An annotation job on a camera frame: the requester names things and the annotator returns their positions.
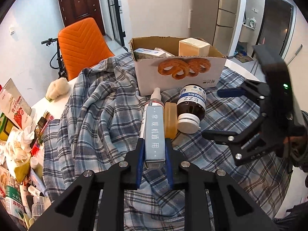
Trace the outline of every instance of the glass door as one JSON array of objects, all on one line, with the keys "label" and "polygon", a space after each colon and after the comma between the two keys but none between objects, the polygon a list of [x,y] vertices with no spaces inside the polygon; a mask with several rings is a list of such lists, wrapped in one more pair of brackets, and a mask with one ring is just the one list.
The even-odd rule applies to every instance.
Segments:
[{"label": "glass door", "polygon": [[122,30],[119,0],[108,0],[111,24],[115,40],[124,47],[124,34]]}]

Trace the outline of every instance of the white bottle cap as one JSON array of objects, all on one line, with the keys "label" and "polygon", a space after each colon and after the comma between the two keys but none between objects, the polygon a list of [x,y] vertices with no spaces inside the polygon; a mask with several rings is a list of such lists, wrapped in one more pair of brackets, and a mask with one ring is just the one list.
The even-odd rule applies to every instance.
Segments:
[{"label": "white bottle cap", "polygon": [[161,100],[161,89],[155,88],[153,94],[151,95],[151,99],[159,99]]},{"label": "white bottle cap", "polygon": [[189,113],[180,114],[177,119],[177,129],[185,134],[194,134],[201,128],[200,120],[197,116]]},{"label": "white bottle cap", "polygon": [[35,157],[30,158],[30,166],[32,169],[36,169],[38,167],[38,160]]}]

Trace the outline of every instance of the bicycle handlebar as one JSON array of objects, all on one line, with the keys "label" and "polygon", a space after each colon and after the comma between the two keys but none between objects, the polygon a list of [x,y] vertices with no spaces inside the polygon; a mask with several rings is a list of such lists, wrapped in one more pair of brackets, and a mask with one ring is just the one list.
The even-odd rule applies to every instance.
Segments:
[{"label": "bicycle handlebar", "polygon": [[48,40],[46,40],[46,41],[42,41],[42,45],[43,44],[48,44],[48,45],[50,45],[52,42],[54,42],[54,41],[57,41],[58,39],[57,38],[49,38]]}]

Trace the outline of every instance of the pastry picture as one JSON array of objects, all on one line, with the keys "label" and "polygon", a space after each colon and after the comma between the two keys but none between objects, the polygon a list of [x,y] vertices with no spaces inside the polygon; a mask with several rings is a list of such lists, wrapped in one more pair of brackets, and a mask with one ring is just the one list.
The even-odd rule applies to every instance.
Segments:
[{"label": "pastry picture", "polygon": [[161,75],[171,75],[174,79],[180,80],[184,77],[195,77],[199,73],[210,70],[211,63],[204,58],[168,59],[158,65],[158,73]]},{"label": "pastry picture", "polygon": [[180,80],[188,75],[189,67],[188,64],[181,59],[168,59],[158,65],[158,73],[162,75],[171,75],[174,79]]},{"label": "pastry picture", "polygon": [[203,58],[192,58],[186,60],[189,69],[191,69],[194,73],[189,72],[189,77],[197,76],[198,73],[205,73],[210,70],[211,64],[209,60]]}]

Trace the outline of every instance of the orange chair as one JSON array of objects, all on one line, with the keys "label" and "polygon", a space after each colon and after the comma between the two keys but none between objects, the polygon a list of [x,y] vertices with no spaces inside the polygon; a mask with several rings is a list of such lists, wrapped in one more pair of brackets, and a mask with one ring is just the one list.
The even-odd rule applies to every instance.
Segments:
[{"label": "orange chair", "polygon": [[69,81],[82,69],[114,56],[93,18],[65,27],[59,32],[58,41]]}]

